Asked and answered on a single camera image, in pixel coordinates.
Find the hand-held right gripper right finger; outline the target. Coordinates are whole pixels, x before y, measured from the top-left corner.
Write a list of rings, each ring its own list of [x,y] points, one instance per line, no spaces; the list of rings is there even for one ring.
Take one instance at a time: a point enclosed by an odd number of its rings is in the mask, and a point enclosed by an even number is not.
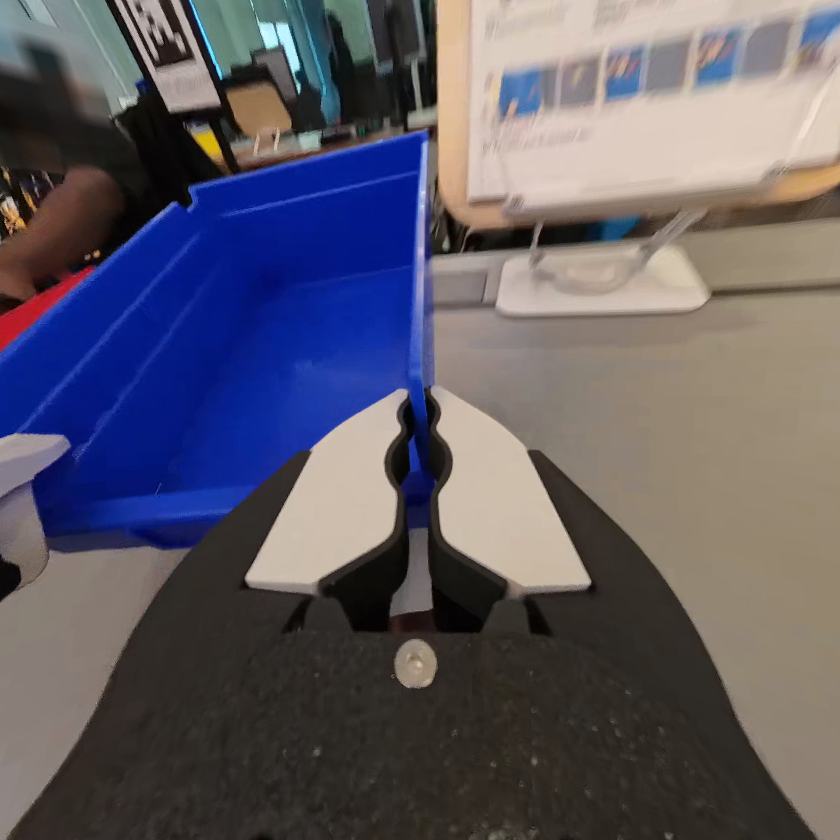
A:
[[[526,446],[439,385],[427,391],[429,570],[450,601],[520,601],[592,581]]]

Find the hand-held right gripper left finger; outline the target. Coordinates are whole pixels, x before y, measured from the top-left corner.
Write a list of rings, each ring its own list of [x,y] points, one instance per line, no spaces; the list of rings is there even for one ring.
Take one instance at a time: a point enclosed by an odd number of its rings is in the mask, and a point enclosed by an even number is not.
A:
[[[245,575],[248,588],[315,595],[397,532],[410,406],[398,388],[312,447]]]

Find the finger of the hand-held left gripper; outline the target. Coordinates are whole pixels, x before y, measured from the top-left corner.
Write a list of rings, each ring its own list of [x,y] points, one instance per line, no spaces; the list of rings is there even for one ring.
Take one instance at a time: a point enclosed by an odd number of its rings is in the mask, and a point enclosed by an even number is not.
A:
[[[2,497],[1,555],[19,567],[22,573],[19,587],[35,582],[47,567],[49,547],[32,482]]]
[[[55,434],[10,434],[1,438],[1,490],[31,483],[70,449],[67,437]]]

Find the blue plastic bin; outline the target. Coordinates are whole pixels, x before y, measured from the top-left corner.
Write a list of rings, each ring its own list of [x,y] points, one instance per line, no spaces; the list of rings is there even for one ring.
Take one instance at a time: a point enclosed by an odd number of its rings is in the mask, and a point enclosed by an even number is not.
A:
[[[2,351],[1,432],[57,551],[189,548],[344,420],[434,383],[428,139],[192,189]]]

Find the red object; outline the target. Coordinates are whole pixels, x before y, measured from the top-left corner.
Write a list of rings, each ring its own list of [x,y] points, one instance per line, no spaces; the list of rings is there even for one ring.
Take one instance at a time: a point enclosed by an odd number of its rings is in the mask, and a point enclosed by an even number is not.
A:
[[[51,283],[35,297],[21,303],[1,316],[1,351],[28,331],[48,310],[87,279],[97,266],[87,266],[76,273],[66,274]]]

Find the wooden sign board on stand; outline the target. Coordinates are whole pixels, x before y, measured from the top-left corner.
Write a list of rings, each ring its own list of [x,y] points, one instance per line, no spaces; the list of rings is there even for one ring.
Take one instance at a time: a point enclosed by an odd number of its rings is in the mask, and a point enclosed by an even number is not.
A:
[[[678,237],[836,164],[838,2],[437,7],[442,200],[475,231],[531,232],[502,260],[502,316],[693,312],[711,294]]]

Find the small wooden board stand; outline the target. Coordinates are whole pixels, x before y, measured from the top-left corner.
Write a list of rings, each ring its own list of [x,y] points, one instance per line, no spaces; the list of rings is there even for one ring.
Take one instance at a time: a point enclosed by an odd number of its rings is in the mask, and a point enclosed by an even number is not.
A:
[[[292,119],[273,80],[235,82],[225,88],[240,132],[253,141],[252,155],[276,154],[292,133]]]

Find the black tag sign on stand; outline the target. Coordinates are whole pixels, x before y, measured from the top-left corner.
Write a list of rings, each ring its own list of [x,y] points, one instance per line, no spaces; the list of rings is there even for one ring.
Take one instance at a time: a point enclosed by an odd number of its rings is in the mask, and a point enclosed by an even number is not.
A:
[[[224,126],[237,130],[193,3],[189,1],[107,1],[122,36],[143,72],[147,87],[166,111],[204,121],[227,169],[240,166]]]

